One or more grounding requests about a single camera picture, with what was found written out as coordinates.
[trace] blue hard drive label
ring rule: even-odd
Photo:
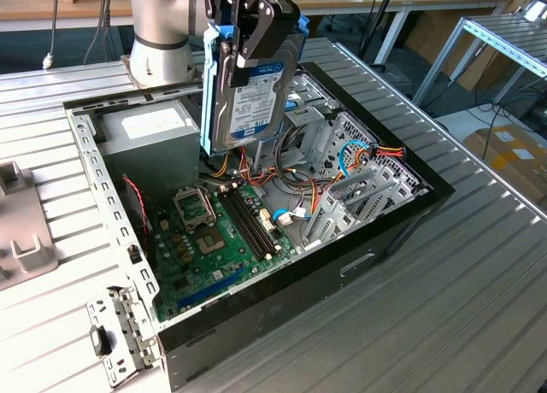
[[[249,84],[236,89],[230,133],[245,138],[263,131],[274,113],[274,85],[281,78],[284,64],[274,62],[251,69]]]

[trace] yellow cable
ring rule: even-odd
[[[224,157],[224,163],[222,164],[222,168],[219,170],[218,173],[214,173],[212,176],[215,178],[221,177],[222,175],[224,175],[227,168],[228,168],[228,154],[226,154],[226,156]]]

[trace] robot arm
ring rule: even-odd
[[[234,26],[231,86],[245,85],[247,68],[272,56],[300,17],[290,0],[132,0],[132,12],[130,68],[143,86],[191,78],[188,36],[202,37],[209,19]]]

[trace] expansion slot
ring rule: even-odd
[[[201,289],[196,293],[193,293],[189,296],[183,297],[179,301],[177,301],[177,308],[182,309],[185,308],[188,305],[192,305],[193,303],[200,302],[203,299],[208,298],[209,296],[214,295],[216,292],[226,288],[227,286],[230,286],[231,284],[235,283],[239,276],[245,271],[245,267],[242,267],[238,269],[236,272],[234,272],[232,275],[228,276],[227,278],[221,279],[218,282],[215,282],[211,286],[208,286],[207,288]]]
[[[263,261],[276,253],[272,240],[263,231],[263,228],[250,212],[248,205],[236,190],[221,192],[219,199],[228,212],[239,233],[245,242],[252,248],[258,261]]]

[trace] metal frame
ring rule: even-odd
[[[547,216],[344,47],[310,39],[303,60],[319,64],[456,194],[384,264],[183,391],[537,390],[547,373]],[[0,292],[0,348],[10,352],[3,385],[109,392],[85,301],[124,273],[61,104],[134,86],[121,63],[9,74],[0,86],[0,156],[32,169],[61,260]],[[124,391],[168,391],[166,382],[158,368]]]
[[[497,101],[501,100],[509,91],[524,69],[530,70],[539,77],[547,76],[547,55],[545,54],[547,31],[543,30],[541,26],[533,24],[519,15],[462,17],[415,93],[412,100],[414,104],[420,105],[424,100],[464,31],[470,32],[476,39],[460,60],[451,76],[452,79],[465,69],[476,53],[479,44],[483,42],[521,65],[521,69],[497,95]]]

